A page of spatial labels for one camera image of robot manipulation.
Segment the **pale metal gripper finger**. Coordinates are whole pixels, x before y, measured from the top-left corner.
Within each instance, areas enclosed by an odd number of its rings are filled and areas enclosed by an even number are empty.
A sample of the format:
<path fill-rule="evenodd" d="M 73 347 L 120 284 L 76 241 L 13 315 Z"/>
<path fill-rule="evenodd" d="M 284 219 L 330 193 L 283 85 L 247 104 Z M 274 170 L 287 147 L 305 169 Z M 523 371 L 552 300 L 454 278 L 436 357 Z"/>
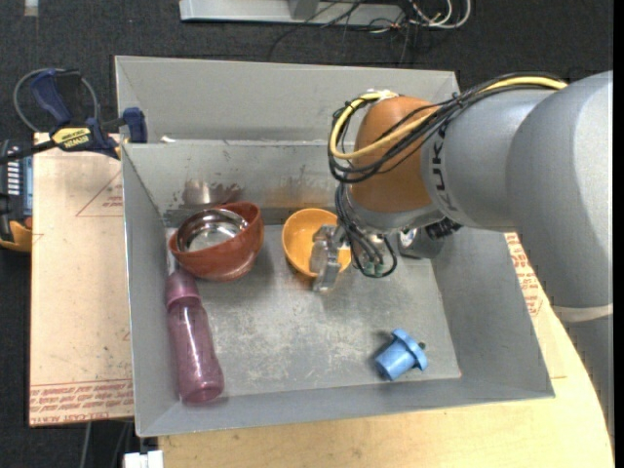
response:
<path fill-rule="evenodd" d="M 336 246 L 333 243 L 335 227 L 322 225 L 312 236 L 313 246 L 309 260 L 312 273 L 321 274 L 327 266 L 336 264 Z"/>
<path fill-rule="evenodd" d="M 324 292 L 330 290 L 335 285 L 342 263 L 338 260 L 338 249 L 336 249 L 336 264 L 329 265 L 321 274 L 315 274 L 313 281 L 313 290 L 315 292 Z"/>

